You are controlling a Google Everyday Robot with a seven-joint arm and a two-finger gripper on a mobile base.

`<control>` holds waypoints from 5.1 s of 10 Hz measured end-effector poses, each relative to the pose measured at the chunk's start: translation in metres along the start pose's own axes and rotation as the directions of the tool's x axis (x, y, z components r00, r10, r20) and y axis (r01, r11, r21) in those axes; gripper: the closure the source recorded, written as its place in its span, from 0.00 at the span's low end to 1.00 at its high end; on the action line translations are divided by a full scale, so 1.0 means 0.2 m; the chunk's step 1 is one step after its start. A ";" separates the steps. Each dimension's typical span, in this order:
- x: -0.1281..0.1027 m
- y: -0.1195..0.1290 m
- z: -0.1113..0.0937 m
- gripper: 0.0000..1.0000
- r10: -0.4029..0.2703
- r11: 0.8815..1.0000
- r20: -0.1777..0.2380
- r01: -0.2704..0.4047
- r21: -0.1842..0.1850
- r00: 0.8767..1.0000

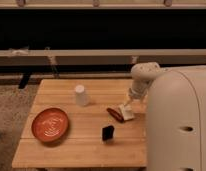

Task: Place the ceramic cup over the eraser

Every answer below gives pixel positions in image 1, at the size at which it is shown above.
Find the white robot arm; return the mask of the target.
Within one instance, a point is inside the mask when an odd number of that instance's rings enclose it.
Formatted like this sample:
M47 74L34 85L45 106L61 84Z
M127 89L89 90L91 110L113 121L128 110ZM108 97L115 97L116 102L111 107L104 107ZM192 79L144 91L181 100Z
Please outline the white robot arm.
M206 65L131 68L128 96L147 100L147 171L206 171Z

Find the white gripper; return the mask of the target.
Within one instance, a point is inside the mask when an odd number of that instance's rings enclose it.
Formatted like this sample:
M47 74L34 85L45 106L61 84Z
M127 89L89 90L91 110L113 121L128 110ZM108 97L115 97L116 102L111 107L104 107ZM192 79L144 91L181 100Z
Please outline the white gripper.
M127 100L124 102L124 106L128 106L135 99L140 100L142 96L143 93L141 91L135 91L134 89L130 88L128 90Z

